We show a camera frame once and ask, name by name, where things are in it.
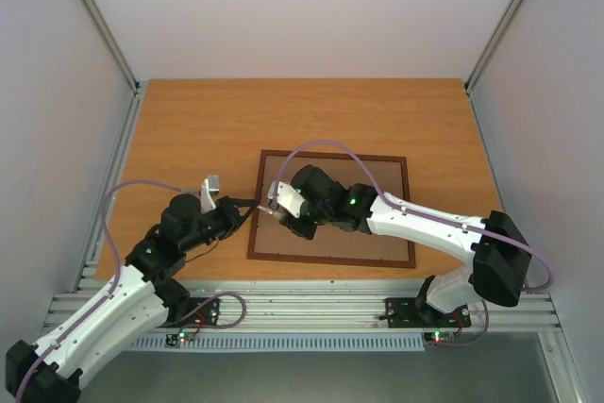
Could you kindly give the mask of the clear handle screwdriver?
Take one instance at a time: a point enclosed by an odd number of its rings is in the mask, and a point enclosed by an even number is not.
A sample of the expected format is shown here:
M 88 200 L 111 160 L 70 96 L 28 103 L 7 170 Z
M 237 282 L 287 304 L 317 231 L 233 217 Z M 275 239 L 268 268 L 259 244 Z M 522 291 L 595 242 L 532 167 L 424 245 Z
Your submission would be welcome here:
M 257 209 L 260 212 L 277 219 L 279 222 L 281 222 L 286 217 L 286 215 L 282 211 L 274 210 L 270 207 L 257 206 Z

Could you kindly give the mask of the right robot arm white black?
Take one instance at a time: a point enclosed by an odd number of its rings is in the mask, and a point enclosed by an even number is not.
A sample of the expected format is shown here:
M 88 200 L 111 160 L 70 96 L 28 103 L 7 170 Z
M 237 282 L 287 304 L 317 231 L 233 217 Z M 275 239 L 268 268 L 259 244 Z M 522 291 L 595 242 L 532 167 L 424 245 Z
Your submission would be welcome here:
M 268 198 L 284 211 L 280 223 L 306 240 L 319 226 L 331 225 L 409 240 L 461 261 L 458 269 L 424 280 L 411 310 L 423 326 L 434 326 L 469 303 L 484 300 L 513 308 L 519 302 L 531 255 L 503 212 L 481 218 L 427 209 L 373 185 L 345 187 L 313 165 L 289 182 L 272 182 Z

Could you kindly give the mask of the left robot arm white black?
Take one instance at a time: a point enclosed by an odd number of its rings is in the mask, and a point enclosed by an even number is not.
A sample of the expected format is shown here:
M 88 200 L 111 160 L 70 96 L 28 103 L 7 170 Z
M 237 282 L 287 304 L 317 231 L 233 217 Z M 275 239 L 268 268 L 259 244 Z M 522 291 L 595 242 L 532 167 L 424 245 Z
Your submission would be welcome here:
M 257 205 L 224 196 L 203 211 L 198 196 L 175 196 L 97 294 L 35 343 L 19 341 L 8 350 L 7 391 L 18 402 L 76 402 L 92 377 L 148 330 L 214 326 L 203 309 L 215 298 L 191 297 L 174 276 L 188 252 L 230 237 Z

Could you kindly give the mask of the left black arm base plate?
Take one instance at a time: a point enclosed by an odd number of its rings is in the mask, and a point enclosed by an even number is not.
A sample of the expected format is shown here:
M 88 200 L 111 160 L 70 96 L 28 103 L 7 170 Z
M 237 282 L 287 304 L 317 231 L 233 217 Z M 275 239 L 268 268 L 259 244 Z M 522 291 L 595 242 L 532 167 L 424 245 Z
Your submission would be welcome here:
M 192 297 L 170 309 L 167 320 L 160 327 L 196 327 L 199 323 L 213 327 L 219 314 L 219 299 Z

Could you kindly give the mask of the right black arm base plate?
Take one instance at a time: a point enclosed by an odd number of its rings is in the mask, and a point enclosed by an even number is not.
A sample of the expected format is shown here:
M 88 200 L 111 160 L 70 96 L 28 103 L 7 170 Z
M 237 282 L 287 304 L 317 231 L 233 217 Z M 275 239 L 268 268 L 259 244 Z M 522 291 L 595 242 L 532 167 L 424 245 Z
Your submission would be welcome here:
M 383 318 L 390 328 L 466 328 L 472 326 L 466 306 L 460 306 L 450 313 L 443 313 L 433 309 L 427 303 L 417 303 L 412 297 L 390 297 L 384 300 L 384 304 Z

